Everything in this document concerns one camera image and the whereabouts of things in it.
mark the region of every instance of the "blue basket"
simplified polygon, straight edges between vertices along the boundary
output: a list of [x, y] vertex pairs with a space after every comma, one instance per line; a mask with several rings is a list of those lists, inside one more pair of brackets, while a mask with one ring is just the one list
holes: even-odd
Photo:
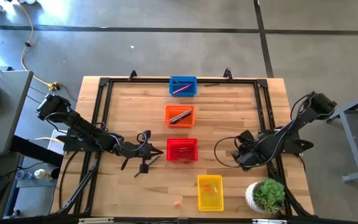
[[[197, 77], [172, 77], [169, 79], [169, 93], [172, 96], [195, 96], [197, 94]], [[179, 90], [187, 85], [190, 87], [173, 94], [174, 91]]]

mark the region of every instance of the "potted plant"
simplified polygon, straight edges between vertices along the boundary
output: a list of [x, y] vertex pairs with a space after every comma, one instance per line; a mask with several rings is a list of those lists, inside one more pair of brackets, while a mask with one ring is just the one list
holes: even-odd
[[283, 207], [284, 195], [284, 186], [273, 179], [255, 182], [246, 190], [249, 207], [260, 213], [277, 213]]

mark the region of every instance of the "gray floor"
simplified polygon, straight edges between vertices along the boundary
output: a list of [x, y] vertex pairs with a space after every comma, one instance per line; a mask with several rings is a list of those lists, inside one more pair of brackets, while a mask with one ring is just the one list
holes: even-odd
[[[0, 24], [28, 25], [19, 6], [2, 3], [6, 12], [0, 14]], [[39, 3], [26, 6], [37, 25], [258, 28], [252, 0]], [[266, 29], [358, 30], [358, 0], [260, 0], [260, 5]], [[20, 55], [29, 34], [0, 30], [0, 65], [22, 68]], [[268, 34], [267, 45], [274, 77], [285, 79], [291, 104], [312, 90], [325, 93], [339, 105], [358, 96], [358, 35]], [[137, 70], [139, 75], [217, 77], [229, 67], [235, 77], [267, 76], [259, 34], [37, 31], [33, 46], [26, 55], [27, 66], [48, 82], [66, 85], [75, 96], [84, 75], [129, 75]], [[47, 92], [36, 80], [32, 86]], [[29, 95], [43, 98], [33, 90]], [[64, 91], [61, 95], [68, 98]], [[23, 138], [51, 135], [52, 127], [35, 117], [36, 107], [37, 103], [26, 100], [17, 129]], [[341, 124], [316, 121], [301, 136], [315, 143], [305, 153], [315, 213], [358, 221], [358, 181], [343, 184], [341, 179], [356, 171]], [[38, 143], [47, 145], [46, 141]], [[53, 188], [22, 192], [17, 208], [28, 216], [45, 214], [52, 192]], [[38, 208], [34, 195], [44, 200]]]

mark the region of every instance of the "wooden tabletop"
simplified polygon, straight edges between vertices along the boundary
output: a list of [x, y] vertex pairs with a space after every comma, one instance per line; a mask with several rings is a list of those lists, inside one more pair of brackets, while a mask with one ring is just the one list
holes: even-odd
[[[88, 121], [93, 115], [99, 78], [84, 77], [78, 98], [76, 110]], [[284, 81], [281, 78], [267, 80], [276, 126], [285, 125], [290, 121], [290, 108]], [[218, 163], [213, 154], [213, 147], [219, 139], [237, 136], [246, 129], [252, 134], [259, 130], [252, 85], [198, 84], [197, 95], [189, 98], [171, 97], [166, 83], [115, 83], [112, 90], [107, 123], [110, 131], [123, 135], [126, 141], [137, 142], [137, 133], [150, 129], [152, 136], [149, 142], [164, 152], [168, 138], [196, 138], [198, 161], [186, 164], [168, 162], [164, 154], [150, 166], [148, 174], [134, 178], [139, 171], [140, 159], [130, 159], [125, 170], [120, 170], [124, 158], [104, 152], [94, 193], [93, 217], [266, 217], [253, 212], [244, 198], [250, 184], [267, 178], [266, 167], [253, 168], [248, 172], [227, 168]], [[105, 95], [106, 91], [101, 105], [104, 105]], [[167, 127], [164, 124], [166, 105], [194, 105], [195, 125], [192, 128]], [[217, 155], [223, 162], [234, 164], [230, 156], [233, 149], [232, 140], [223, 141], [218, 146]], [[62, 170], [68, 157], [65, 156]], [[63, 181], [63, 203], [78, 185], [83, 157], [84, 153], [79, 152], [68, 166]], [[289, 154], [282, 157], [289, 189], [302, 206], [313, 213], [300, 159]], [[223, 212], [198, 211], [197, 175], [200, 174], [223, 176]], [[58, 210], [58, 192], [57, 188], [51, 212]], [[88, 188], [85, 189], [82, 207], [87, 194]], [[175, 202], [181, 202], [181, 206], [175, 207]]]

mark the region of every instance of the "green plant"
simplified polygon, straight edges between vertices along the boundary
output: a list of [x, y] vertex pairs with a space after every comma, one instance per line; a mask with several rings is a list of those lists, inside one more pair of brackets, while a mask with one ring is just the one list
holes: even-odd
[[256, 204], [269, 213], [277, 213], [284, 202], [284, 186], [273, 179], [265, 179], [254, 189]]

